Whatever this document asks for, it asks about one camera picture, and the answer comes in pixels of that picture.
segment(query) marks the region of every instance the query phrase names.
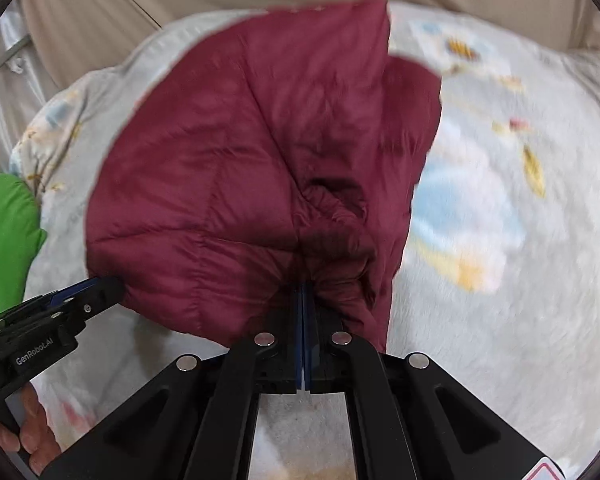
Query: white sticker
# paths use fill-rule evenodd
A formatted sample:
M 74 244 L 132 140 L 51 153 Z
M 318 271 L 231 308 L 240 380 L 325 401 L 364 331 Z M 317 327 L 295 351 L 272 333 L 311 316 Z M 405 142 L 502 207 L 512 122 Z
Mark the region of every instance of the white sticker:
M 522 480 L 564 480 L 564 476 L 550 458 L 544 457 Z

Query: green object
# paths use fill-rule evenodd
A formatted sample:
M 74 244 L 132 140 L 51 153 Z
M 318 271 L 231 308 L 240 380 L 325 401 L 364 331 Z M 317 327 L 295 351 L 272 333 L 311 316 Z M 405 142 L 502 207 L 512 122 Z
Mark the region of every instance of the green object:
M 0 174 L 0 314 L 22 302 L 29 267 L 45 240 L 40 208 L 27 185 Z

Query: silver screw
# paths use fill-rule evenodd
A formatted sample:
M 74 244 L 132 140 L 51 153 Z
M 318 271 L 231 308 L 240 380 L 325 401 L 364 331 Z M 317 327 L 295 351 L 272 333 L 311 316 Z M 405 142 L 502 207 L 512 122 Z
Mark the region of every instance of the silver screw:
M 331 340 L 336 345 L 348 345 L 351 343 L 351 334 L 349 332 L 334 332 L 331 335 Z
M 253 340 L 258 346 L 271 346 L 276 342 L 276 337 L 269 332 L 260 332 Z
M 423 370 L 429 366 L 429 358 L 424 354 L 411 354 L 409 364 L 418 370 Z
M 193 368 L 198 366 L 198 359 L 195 357 L 195 355 L 183 355 L 178 357 L 176 366 L 181 372 L 190 372 L 193 370 Z

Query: white blanket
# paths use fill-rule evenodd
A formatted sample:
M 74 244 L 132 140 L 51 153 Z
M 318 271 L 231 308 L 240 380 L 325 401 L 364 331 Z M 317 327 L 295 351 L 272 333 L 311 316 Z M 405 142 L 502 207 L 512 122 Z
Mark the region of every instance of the white blanket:
M 443 75 L 388 352 L 431 355 L 575 478 L 600 449 L 600 58 L 391 4 L 390 50 Z M 174 23 L 52 100 L 12 156 L 49 237 L 27 297 L 85 278 L 84 211 L 134 107 L 192 44 L 244 12 Z M 115 307 L 35 385 L 63 447 L 181 353 L 224 349 Z M 264 397 L 253 479 L 355 478 L 344 400 Z

